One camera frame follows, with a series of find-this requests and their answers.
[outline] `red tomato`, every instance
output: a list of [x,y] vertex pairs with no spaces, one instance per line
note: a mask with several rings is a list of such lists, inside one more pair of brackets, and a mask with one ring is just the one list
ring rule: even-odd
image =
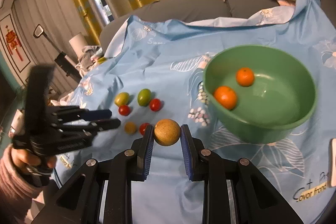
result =
[[122,106],[120,106],[119,109],[118,109],[118,111],[119,111],[119,114],[123,115],[123,116],[128,116],[128,114],[131,113],[131,109],[130,109],[130,107],[128,105],[122,105]]
[[139,131],[140,131],[140,133],[141,133],[142,136],[145,135],[146,127],[150,126],[150,125],[151,124],[148,123],[148,122],[144,122],[142,125],[140,125]]
[[152,111],[159,111],[161,108],[161,101],[158,98],[155,98],[149,102],[149,108]]

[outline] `green tomato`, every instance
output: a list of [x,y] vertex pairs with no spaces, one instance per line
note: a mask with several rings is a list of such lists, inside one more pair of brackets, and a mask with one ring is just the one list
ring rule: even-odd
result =
[[138,94],[139,106],[147,106],[151,100],[151,91],[149,89],[143,89]]
[[117,106],[127,105],[128,101],[129,101],[129,94],[127,92],[119,93],[114,99],[114,103]]

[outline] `green basin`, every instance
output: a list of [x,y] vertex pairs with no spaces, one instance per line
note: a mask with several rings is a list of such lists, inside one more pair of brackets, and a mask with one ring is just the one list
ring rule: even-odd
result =
[[[236,82],[242,67],[253,70],[252,86]],[[238,102],[227,110],[213,97],[219,86],[235,90]],[[316,88],[305,66],[281,50],[244,45],[218,53],[204,71],[204,87],[218,119],[240,139],[251,143],[273,143],[311,117]]]

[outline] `white cylinder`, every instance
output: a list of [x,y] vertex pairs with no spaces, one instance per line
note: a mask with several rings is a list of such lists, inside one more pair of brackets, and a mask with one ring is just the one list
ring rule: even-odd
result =
[[71,38],[69,40],[69,43],[71,47],[73,48],[73,50],[75,51],[78,58],[83,54],[82,49],[85,46],[88,46],[88,43],[86,42],[86,39],[82,35],[82,33],[79,33],[78,35]]

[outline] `bowl rim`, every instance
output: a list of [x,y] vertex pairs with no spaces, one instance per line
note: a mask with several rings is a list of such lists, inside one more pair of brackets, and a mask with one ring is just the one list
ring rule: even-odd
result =
[[[242,119],[241,117],[239,117],[238,115],[234,114],[233,112],[231,112],[230,110],[226,109],[225,107],[223,107],[219,102],[217,102],[217,100],[215,99],[215,97],[208,91],[207,89],[207,86],[206,86],[206,81],[205,81],[205,75],[206,75],[206,72],[207,72],[207,69],[209,67],[209,65],[211,64],[211,62],[217,57],[219,56],[220,54],[222,54],[223,52],[226,52],[228,50],[231,50],[233,48],[238,48],[238,47],[264,47],[264,48],[269,48],[269,49],[272,49],[272,50],[276,50],[276,51],[279,51],[279,52],[282,52],[292,58],[294,58],[303,68],[304,70],[308,73],[309,77],[310,77],[310,80],[311,82],[313,83],[313,87],[314,87],[314,102],[310,108],[310,110],[308,111],[308,113],[302,117],[300,120],[297,120],[295,122],[292,122],[292,123],[288,123],[288,124],[284,124],[284,125],[281,125],[281,126],[271,126],[271,127],[267,127],[267,126],[264,126],[264,125],[261,125],[261,124],[257,124],[257,123],[253,123],[253,122],[248,122],[244,119]],[[315,108],[316,108],[316,104],[317,104],[317,92],[316,92],[316,85],[315,85],[315,82],[314,82],[314,79],[313,77],[311,76],[309,70],[306,68],[306,66],[300,61],[298,60],[297,58],[295,58],[294,56],[292,56],[291,54],[281,50],[281,49],[278,49],[278,48],[274,48],[274,47],[270,47],[270,46],[264,46],[264,45],[256,45],[256,44],[245,44],[245,45],[239,45],[239,46],[234,46],[234,47],[230,47],[230,48],[227,48],[221,52],[218,52],[209,62],[208,64],[206,65],[205,69],[204,69],[204,73],[203,73],[204,77],[203,77],[203,83],[204,83],[204,90],[205,92],[207,93],[208,96],[210,96],[213,100],[212,100],[212,103],[215,104],[217,107],[220,107],[223,109],[223,111],[231,118],[233,119],[236,119],[242,123],[245,123],[247,125],[251,125],[251,126],[255,126],[255,127],[259,127],[259,128],[262,128],[262,129],[269,129],[269,130],[289,130],[289,129],[292,129],[292,128],[296,128],[298,127],[299,125],[303,124],[305,121],[307,121],[313,114],[313,112],[315,111]]]

